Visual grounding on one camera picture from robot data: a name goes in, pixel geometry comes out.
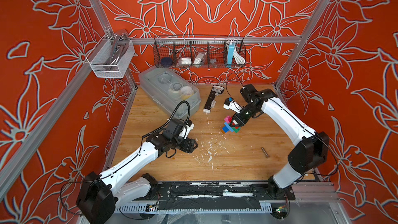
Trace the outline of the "red lego brick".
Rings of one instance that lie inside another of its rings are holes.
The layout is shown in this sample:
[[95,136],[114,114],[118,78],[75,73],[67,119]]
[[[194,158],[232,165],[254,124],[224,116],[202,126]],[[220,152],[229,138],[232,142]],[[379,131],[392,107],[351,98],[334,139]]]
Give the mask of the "red lego brick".
[[234,121],[234,120],[231,122],[230,126],[231,126],[231,127],[239,127],[239,125],[237,124],[237,122]]

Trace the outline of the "green lego brick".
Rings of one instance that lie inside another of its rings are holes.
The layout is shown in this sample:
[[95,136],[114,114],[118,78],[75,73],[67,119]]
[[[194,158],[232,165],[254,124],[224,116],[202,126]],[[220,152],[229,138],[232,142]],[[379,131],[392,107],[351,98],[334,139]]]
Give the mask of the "green lego brick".
[[240,131],[241,127],[232,127],[232,131],[235,133],[238,133]]

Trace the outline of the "pink lego brick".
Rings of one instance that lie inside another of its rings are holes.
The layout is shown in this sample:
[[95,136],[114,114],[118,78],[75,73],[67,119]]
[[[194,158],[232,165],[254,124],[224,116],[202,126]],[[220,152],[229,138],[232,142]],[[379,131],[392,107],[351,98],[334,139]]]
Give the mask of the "pink lego brick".
[[232,121],[233,121],[233,118],[231,116],[227,116],[224,119],[224,123],[227,124],[227,125],[230,125]]

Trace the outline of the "light blue lego brick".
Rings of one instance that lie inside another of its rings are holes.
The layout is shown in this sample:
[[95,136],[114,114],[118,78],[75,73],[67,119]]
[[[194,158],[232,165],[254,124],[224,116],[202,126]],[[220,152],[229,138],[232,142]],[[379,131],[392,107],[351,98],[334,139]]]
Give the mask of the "light blue lego brick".
[[231,127],[230,125],[227,125],[227,124],[225,124],[225,123],[224,123],[224,125],[229,129],[230,132],[233,132],[233,131],[232,131],[232,127]]

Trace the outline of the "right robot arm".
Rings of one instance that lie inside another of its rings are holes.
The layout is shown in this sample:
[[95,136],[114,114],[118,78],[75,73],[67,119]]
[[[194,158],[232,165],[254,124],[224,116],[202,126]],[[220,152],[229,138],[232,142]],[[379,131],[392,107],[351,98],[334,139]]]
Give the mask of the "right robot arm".
[[317,132],[290,111],[272,89],[257,90],[252,84],[242,85],[240,94],[246,102],[239,105],[231,96],[224,102],[226,110],[234,111],[230,129],[241,128],[249,120],[263,114],[286,133],[294,148],[290,151],[286,165],[267,181],[267,195],[278,200],[287,197],[289,188],[299,182],[305,174],[326,163],[333,152],[329,147],[330,138],[325,132]]

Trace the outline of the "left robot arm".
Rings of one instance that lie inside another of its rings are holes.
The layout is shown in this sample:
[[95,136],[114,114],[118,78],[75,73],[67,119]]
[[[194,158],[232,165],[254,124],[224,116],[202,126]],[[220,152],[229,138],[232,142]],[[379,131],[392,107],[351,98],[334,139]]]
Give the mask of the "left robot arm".
[[187,113],[185,119],[174,117],[182,105],[191,109],[186,100],[180,101],[166,123],[144,134],[139,148],[121,162],[99,174],[91,172],[78,181],[77,216],[85,217],[91,224],[105,223],[116,209],[147,196],[157,187],[157,181],[149,174],[130,182],[137,172],[161,156],[170,158],[171,150],[193,153],[197,149],[197,141],[189,138],[194,128],[191,114]]

